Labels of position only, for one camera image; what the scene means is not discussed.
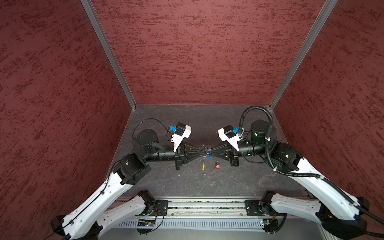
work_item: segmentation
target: red wall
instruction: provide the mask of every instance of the red wall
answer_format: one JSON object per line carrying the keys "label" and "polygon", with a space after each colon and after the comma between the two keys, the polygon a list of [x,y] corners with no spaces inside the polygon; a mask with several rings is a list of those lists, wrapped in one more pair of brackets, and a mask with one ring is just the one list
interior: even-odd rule
{"label": "red wall", "polygon": [[383,12],[383,1],[339,0],[275,109],[289,143],[381,218]]}
{"label": "red wall", "polygon": [[139,104],[269,104],[324,4],[92,2]]}
{"label": "red wall", "polygon": [[1,239],[43,239],[104,180],[130,106],[79,0],[0,11]]}

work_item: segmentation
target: maroon side wall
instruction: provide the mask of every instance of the maroon side wall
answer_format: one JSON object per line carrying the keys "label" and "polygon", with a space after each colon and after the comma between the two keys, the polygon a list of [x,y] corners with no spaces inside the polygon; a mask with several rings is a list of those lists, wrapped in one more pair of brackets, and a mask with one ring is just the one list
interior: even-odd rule
{"label": "maroon side wall", "polygon": [[324,0],[93,0],[139,104],[269,104]]}
{"label": "maroon side wall", "polygon": [[275,109],[288,142],[381,218],[383,12],[383,1],[339,0]]}
{"label": "maroon side wall", "polygon": [[131,109],[79,0],[1,1],[0,32],[1,239],[43,239],[102,183]]}

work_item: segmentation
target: gray metal surface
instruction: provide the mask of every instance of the gray metal surface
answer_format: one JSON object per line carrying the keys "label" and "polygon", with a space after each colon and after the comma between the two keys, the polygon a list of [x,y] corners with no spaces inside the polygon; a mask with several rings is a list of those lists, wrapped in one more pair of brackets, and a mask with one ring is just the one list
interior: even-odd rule
{"label": "gray metal surface", "polygon": [[139,235],[136,229],[114,228],[106,232],[100,240],[324,240],[325,235],[320,225],[305,219],[287,219],[282,229],[276,233],[267,235],[265,232],[188,230],[188,229],[157,229],[147,236]]}
{"label": "gray metal surface", "polygon": [[[195,147],[212,148],[223,142],[217,130],[228,124],[238,126],[242,112],[248,106],[225,105],[138,105],[133,113],[124,139],[120,142],[117,160],[132,150],[132,130],[146,118],[157,118],[165,126],[177,122],[192,127],[191,136],[184,139]],[[244,128],[250,128],[257,119],[267,120],[260,111],[251,111],[245,118]],[[147,121],[136,130],[151,128],[157,134],[160,143],[170,144],[166,131],[156,121]],[[284,141],[281,129],[278,139]],[[220,170],[215,170],[214,163],[220,162]],[[250,160],[260,161],[259,157]],[[150,162],[151,171],[125,195],[135,195],[140,190],[149,190],[157,196],[261,196],[266,190],[274,190],[286,196],[303,195],[304,188],[294,180],[276,174],[267,164],[253,164],[240,159],[239,167],[231,167],[229,162],[219,158],[199,158],[175,170],[174,161]]]}
{"label": "gray metal surface", "polygon": [[308,50],[312,46],[312,43],[316,39],[317,35],[319,34],[321,28],[323,27],[325,21],[331,14],[334,6],[336,5],[338,0],[326,0],[322,9],[319,12],[319,15],[317,16],[315,22],[312,25],[311,30],[309,31],[307,37],[304,40],[303,45],[301,46],[299,52],[296,55],[296,58],[294,59],[291,67],[289,68],[287,74],[284,77],[283,82],[281,83],[279,89],[277,90],[275,96],[273,97],[270,107],[273,110],[276,107],[277,102],[283,95],[285,89],[287,88],[288,84],[290,83],[293,75],[295,74],[296,70],[299,68],[301,62],[303,61],[305,55],[307,54]]}
{"label": "gray metal surface", "polygon": [[129,86],[127,84],[127,81],[125,80],[125,77],[121,71],[121,68],[119,66],[119,63],[112,51],[112,48],[109,44],[109,41],[107,39],[107,36],[105,35],[103,28],[101,27],[99,18],[97,17],[97,14],[95,12],[95,9],[93,8],[91,0],[80,0],[81,4],[83,5],[85,12],[88,15],[89,20],[91,21],[91,24],[93,26],[93,29],[96,32],[97,37],[100,40],[100,43],[105,51],[105,54],[108,57],[109,62],[112,65],[113,70],[115,71],[115,74],[120,82],[120,85],[127,96],[127,99],[132,107],[132,109],[135,109],[136,102],[133,99],[132,93],[129,89]]}

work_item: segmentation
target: metal corner post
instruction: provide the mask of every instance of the metal corner post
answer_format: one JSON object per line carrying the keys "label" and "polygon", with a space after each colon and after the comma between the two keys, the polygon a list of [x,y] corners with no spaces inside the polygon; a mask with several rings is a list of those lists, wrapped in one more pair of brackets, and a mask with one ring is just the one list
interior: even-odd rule
{"label": "metal corner post", "polygon": [[127,84],[127,81],[125,80],[125,77],[121,71],[121,68],[119,66],[119,63],[113,53],[113,50],[109,44],[109,41],[107,39],[107,36],[105,35],[103,28],[101,27],[101,23],[99,21],[99,18],[97,17],[96,11],[92,5],[91,0],[80,0],[81,4],[83,5],[85,12],[88,15],[89,20],[91,21],[91,24],[93,26],[93,29],[96,32],[97,37],[100,40],[100,43],[105,51],[105,54],[108,57],[109,62],[111,63],[111,66],[113,70],[115,71],[115,74],[121,84],[121,87],[127,96],[127,99],[129,101],[129,104],[131,105],[132,109],[136,108],[136,102],[133,99],[133,95],[131,93],[131,90],[129,89],[129,86]]}
{"label": "metal corner post", "polygon": [[299,68],[301,62],[303,61],[305,55],[307,54],[308,50],[312,46],[312,43],[316,39],[317,35],[319,34],[321,28],[324,26],[325,21],[328,19],[329,15],[331,14],[333,8],[335,7],[338,0],[326,0],[323,7],[321,8],[319,15],[317,16],[315,22],[312,25],[312,28],[310,29],[307,37],[305,38],[303,45],[301,46],[299,52],[296,55],[296,58],[294,59],[291,67],[289,68],[287,74],[285,75],[283,82],[281,83],[279,89],[277,90],[275,96],[273,97],[270,108],[273,110],[278,101],[280,100],[281,96],[283,95],[285,89],[287,88],[288,84],[290,83],[293,75],[295,74],[296,70]]}

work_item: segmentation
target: red panel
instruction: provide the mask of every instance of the red panel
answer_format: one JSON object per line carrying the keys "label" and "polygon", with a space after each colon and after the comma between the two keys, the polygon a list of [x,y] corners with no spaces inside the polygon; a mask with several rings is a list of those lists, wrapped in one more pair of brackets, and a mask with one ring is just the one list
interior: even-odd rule
{"label": "red panel", "polygon": [[383,1],[340,0],[275,110],[288,141],[382,218],[383,12]]}
{"label": "red panel", "polygon": [[1,239],[43,239],[104,180],[130,106],[80,1],[0,9]]}
{"label": "red panel", "polygon": [[269,104],[324,0],[94,0],[137,103]]}

